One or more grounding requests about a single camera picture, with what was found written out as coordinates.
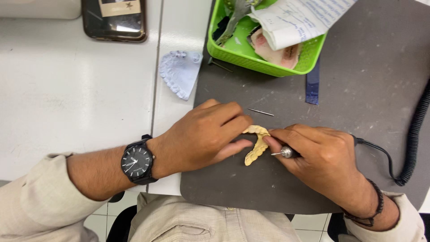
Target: person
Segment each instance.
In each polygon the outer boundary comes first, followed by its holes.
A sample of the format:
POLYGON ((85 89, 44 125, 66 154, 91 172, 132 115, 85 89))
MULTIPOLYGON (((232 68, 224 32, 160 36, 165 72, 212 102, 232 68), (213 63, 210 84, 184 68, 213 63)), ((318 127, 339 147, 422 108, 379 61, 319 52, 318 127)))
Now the person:
MULTIPOLYGON (((248 140, 231 142, 251 124, 237 103, 211 99, 161 136, 144 140, 141 147, 154 156, 143 158, 145 163, 129 159, 130 155, 147 155, 142 151, 128 154, 137 147, 133 144, 84 154, 47 155, 26 176, 0 188, 0 240, 95 242, 98 238, 83 226, 84 220, 110 197, 136 185, 131 181, 148 183, 220 162, 252 146, 248 140), (131 169, 145 177, 133 179, 131 169)), ((276 156, 289 172, 357 217, 345 219, 350 234, 339 236, 340 241, 426 241, 423 221, 405 194, 384 192, 382 211, 376 213, 378 189, 357 170, 351 135, 301 124, 270 130, 270 134, 264 141, 272 152, 287 143, 302 155, 294 159, 276 156), (365 219, 375 213, 373 225, 365 226, 370 222, 365 219)), ((129 241, 300 239, 281 213, 196 205, 180 196, 141 193, 129 241)))

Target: watch hands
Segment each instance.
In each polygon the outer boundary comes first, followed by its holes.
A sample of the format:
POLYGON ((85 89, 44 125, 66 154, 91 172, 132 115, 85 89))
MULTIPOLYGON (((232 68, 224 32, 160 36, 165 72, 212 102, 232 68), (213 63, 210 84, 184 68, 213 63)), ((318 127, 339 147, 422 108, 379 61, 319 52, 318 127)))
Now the watch hands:
POLYGON ((128 168, 127 170, 126 170, 126 172, 128 172, 132 167, 133 167, 133 165, 135 165, 137 162, 135 162, 135 163, 133 163, 131 166, 130 166, 130 168, 128 168))
POLYGON ((128 165, 131 165, 131 166, 126 170, 126 172, 128 172, 131 169, 131 167, 133 167, 133 165, 135 165, 138 161, 138 160, 134 159, 133 157, 131 157, 130 159, 133 161, 133 163, 127 164, 127 166, 128 165))

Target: white floor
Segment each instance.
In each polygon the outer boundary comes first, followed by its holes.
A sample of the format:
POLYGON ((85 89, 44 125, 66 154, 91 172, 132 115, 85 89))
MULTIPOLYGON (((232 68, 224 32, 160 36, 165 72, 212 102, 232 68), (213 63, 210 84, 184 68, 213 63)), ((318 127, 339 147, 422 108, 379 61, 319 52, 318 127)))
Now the white floor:
MULTIPOLYGON (((124 209, 136 205, 138 192, 126 191, 121 201, 107 203, 90 215, 85 227, 98 235, 100 242, 105 242, 117 216, 124 209)), ((295 215, 292 221, 302 242, 333 242, 327 234, 331 214, 295 215)))

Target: smartphone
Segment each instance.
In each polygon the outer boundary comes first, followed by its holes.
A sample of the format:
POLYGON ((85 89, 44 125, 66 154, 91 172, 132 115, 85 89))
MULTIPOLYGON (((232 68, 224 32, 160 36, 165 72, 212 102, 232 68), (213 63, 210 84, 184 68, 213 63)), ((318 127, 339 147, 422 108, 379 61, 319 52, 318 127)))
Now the smartphone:
POLYGON ((146 0, 82 0, 85 34, 97 40, 144 42, 146 0))

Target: gray work mat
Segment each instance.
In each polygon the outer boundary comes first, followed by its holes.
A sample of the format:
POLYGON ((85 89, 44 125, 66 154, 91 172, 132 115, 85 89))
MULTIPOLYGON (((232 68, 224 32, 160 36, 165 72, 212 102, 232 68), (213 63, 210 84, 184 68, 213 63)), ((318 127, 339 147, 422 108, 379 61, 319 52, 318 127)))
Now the gray work mat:
MULTIPOLYGON (((351 132, 385 148, 398 174, 409 121, 430 75, 429 23, 430 6, 414 0, 359 0, 329 31, 324 44, 319 105, 305 103, 305 76, 275 78, 218 61, 234 71, 229 73, 207 65, 205 50, 194 106, 210 98, 237 101, 255 124, 267 129, 302 123, 351 132)), ((253 134, 239 138, 257 139, 253 134)), ((421 129, 415 172, 405 187, 390 179, 387 157, 378 150, 358 145, 357 166, 381 189, 404 192, 420 208, 430 186, 429 145, 430 114, 421 129)), ((245 166, 250 150, 182 173, 183 197, 198 204, 291 214, 340 212, 289 173, 269 151, 245 166)))

